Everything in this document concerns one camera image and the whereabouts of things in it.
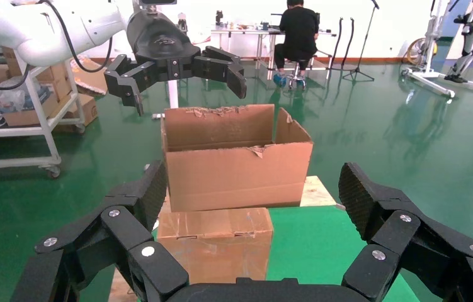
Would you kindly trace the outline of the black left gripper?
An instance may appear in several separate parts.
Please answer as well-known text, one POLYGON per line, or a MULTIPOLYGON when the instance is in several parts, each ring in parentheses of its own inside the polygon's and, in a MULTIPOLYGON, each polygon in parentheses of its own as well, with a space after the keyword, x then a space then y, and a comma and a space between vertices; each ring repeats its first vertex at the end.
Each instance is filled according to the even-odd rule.
POLYGON ((108 93, 144 114, 141 92, 157 81, 199 77, 224 82, 239 98, 247 94, 239 56, 207 46, 202 51, 162 13, 139 11, 129 19, 127 39, 136 61, 118 55, 104 73, 108 93))

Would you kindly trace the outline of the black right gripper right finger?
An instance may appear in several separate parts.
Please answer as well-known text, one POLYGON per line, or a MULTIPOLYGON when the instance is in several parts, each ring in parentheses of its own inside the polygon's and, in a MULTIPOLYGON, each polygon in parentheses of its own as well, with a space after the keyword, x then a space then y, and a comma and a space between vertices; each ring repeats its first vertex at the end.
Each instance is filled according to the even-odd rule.
POLYGON ((426 216, 400 189, 371 181, 354 162, 343 165, 338 189, 366 242, 344 287, 382 301, 406 270, 443 301, 473 301, 473 238, 426 216))

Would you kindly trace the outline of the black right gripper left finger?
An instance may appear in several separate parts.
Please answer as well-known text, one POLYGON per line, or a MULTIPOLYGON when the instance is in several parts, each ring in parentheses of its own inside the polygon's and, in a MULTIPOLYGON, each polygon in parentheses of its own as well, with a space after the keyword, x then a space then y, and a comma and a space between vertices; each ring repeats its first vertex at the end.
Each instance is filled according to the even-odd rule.
POLYGON ((78 301, 100 271, 115 266, 141 301, 168 301, 188 285, 188 273, 152 233, 166 186, 164 162, 153 161, 140 179, 42 238, 11 300, 78 301))

